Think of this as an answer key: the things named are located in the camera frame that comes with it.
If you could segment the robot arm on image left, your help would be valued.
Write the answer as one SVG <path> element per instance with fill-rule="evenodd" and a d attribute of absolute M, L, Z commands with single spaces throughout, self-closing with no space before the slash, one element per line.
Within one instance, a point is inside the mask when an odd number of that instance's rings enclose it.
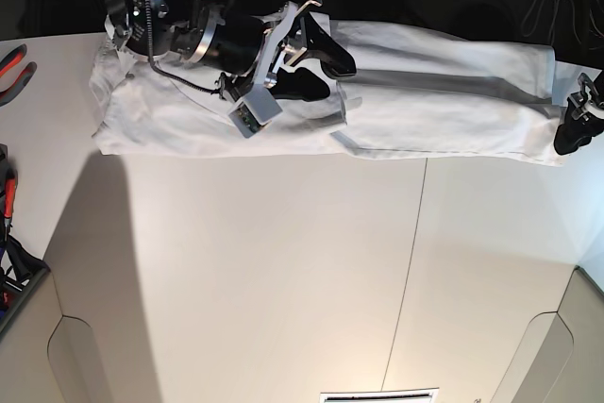
<path fill-rule="evenodd" d="M 353 57 L 317 23 L 311 8 L 322 0 L 294 5 L 293 17 L 281 8 L 270 19 L 239 12 L 236 0 L 105 0 L 109 35 L 114 46 L 146 59 L 161 76 L 194 90 L 202 86 L 171 74 L 158 65 L 175 53 L 191 65 L 220 71 L 215 88 L 207 93 L 239 98 L 259 75 L 269 93 L 278 99 L 308 102 L 330 94 L 327 84 L 308 69 L 304 59 L 317 59 L 331 79 L 357 72 Z"/>

